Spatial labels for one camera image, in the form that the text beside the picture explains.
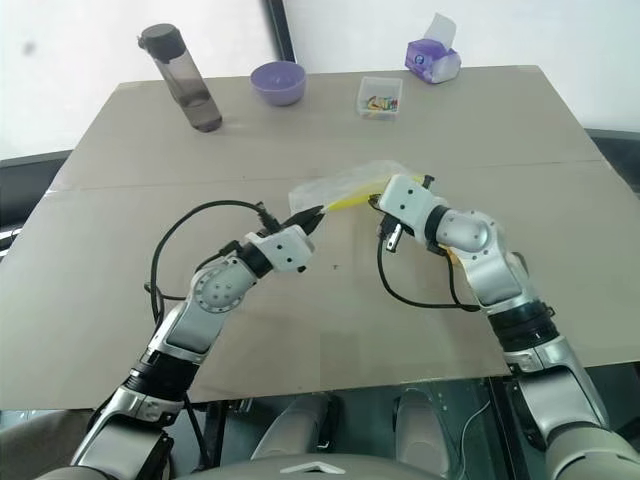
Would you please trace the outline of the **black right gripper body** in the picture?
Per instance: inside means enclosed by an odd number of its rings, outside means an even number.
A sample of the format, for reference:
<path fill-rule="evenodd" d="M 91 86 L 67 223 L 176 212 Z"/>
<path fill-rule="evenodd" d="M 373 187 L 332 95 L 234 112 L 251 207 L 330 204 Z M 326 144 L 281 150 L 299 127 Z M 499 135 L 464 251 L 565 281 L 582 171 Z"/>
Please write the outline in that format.
<path fill-rule="evenodd" d="M 382 221 L 379 225 L 378 234 L 381 238 L 387 238 L 395 231 L 397 226 L 400 226 L 401 230 L 404 233 L 407 233 L 410 236 L 414 236 L 414 231 L 411 227 L 400 222 L 397 218 L 388 213 L 383 214 Z"/>

